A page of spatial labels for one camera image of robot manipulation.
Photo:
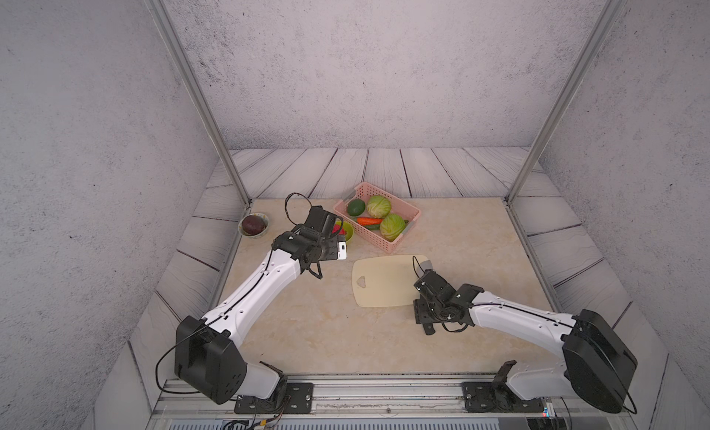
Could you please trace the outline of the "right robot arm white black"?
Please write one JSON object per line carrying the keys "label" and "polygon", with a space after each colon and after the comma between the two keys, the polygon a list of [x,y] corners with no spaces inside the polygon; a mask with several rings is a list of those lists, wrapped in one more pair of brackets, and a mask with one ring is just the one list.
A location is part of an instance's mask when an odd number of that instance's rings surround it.
{"label": "right robot arm white black", "polygon": [[475,395],[473,407],[488,410],[491,400],[501,411],[521,409],[541,398],[577,397],[604,413],[636,413],[630,384],[638,362],[602,315],[548,312],[505,300],[483,288],[464,284],[454,289],[434,271],[415,282],[415,320],[431,336],[435,326],[456,323],[460,331],[478,326],[528,341],[551,352],[554,365],[502,365],[488,389]]}

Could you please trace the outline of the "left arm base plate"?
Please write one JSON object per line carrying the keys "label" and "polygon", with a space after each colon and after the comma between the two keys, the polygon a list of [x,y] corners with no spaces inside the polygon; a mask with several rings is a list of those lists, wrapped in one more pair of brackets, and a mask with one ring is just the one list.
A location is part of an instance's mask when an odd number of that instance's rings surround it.
{"label": "left arm base plate", "polygon": [[280,383],[267,399],[239,395],[235,402],[236,414],[309,414],[314,398],[313,383]]}

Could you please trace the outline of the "cream plastic cutting board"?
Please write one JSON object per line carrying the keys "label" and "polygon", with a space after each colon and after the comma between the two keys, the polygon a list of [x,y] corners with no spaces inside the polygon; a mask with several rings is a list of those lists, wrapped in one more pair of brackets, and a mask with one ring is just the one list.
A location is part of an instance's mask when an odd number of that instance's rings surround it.
{"label": "cream plastic cutting board", "polygon": [[358,260],[351,273],[356,304],[365,308],[399,307],[419,298],[414,288],[418,280],[417,262],[429,258],[422,254],[392,255]]}

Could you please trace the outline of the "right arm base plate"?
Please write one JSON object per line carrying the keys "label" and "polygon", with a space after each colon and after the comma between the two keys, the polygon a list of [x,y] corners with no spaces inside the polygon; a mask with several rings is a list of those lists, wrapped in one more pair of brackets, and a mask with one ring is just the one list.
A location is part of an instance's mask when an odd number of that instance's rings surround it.
{"label": "right arm base plate", "polygon": [[507,385],[495,382],[461,384],[464,407],[468,413],[543,413],[539,399],[523,400]]}

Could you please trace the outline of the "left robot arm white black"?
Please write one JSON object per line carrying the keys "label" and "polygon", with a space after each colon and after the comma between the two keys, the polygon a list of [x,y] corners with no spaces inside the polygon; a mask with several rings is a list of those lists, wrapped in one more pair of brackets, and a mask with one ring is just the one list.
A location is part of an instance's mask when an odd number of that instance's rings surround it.
{"label": "left robot arm white black", "polygon": [[176,331],[174,372],[216,404],[236,396],[283,406],[288,377],[266,363],[247,363],[240,346],[257,319],[304,272],[321,280],[323,261],[344,260],[342,218],[311,206],[307,219],[278,235],[264,260],[227,300],[197,319],[187,316]]}

